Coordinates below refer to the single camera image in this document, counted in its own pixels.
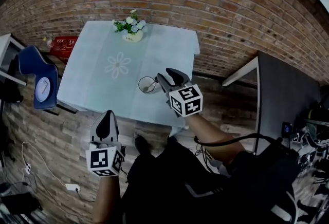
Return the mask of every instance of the electrical outlet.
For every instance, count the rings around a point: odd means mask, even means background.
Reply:
[[[77,184],[65,184],[65,185],[67,190],[76,191],[76,189],[78,189],[78,191],[80,191],[80,186]]]
[[[25,173],[28,174],[28,175],[31,173],[31,164],[30,163],[26,163]]]

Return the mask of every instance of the table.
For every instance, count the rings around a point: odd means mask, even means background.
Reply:
[[[300,113],[320,102],[320,86],[310,76],[266,53],[258,56],[223,81],[228,86],[250,71],[257,70],[258,103],[255,131],[274,139],[281,137],[282,122],[294,123]],[[259,154],[269,143],[257,139]]]
[[[138,82],[158,72],[171,80],[166,68],[191,78],[194,55],[200,52],[196,32],[155,24],[147,27],[140,42],[130,43],[114,32],[113,22],[88,21],[68,60],[58,100],[78,110],[111,109],[125,118],[184,127],[159,85],[152,94],[144,94]]]
[[[25,47],[20,44],[18,41],[16,41],[12,36],[11,34],[6,34],[6,35],[3,35],[3,36],[0,36],[0,65],[1,65],[1,69],[2,70],[5,70],[5,71],[8,71],[8,68],[9,68],[9,63],[10,63],[10,60],[11,59],[7,59],[8,61],[8,64],[6,66],[3,65],[3,61],[5,59],[5,54],[7,52],[7,49],[9,46],[12,46],[14,47],[15,49],[17,49],[17,52],[19,52],[20,50],[24,49]],[[8,75],[5,71],[2,71],[0,70],[0,75],[9,79],[9,80],[12,80],[18,84],[21,84],[23,86],[26,86],[26,82],[23,82],[11,75]]]

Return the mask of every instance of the vase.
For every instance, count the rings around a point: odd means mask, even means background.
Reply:
[[[143,31],[140,29],[135,35],[128,33],[127,35],[122,35],[122,38],[129,42],[139,42],[143,38]]]

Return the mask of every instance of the brick wall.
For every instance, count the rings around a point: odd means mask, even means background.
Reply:
[[[194,70],[225,77],[258,50],[329,83],[329,16],[318,0],[0,0],[0,33],[46,49],[43,37],[79,35],[88,20],[123,19],[197,31]]]

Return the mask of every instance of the green leaves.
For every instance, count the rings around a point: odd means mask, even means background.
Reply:
[[[137,20],[138,21],[138,16],[137,14],[134,12],[130,15],[133,19]]]
[[[117,27],[117,30],[115,32],[120,32],[125,29],[125,25],[119,21],[115,21],[114,25]]]
[[[125,26],[126,26],[125,29],[128,31],[128,33],[132,34],[132,26],[133,26],[133,25],[131,25],[131,24],[126,24]]]

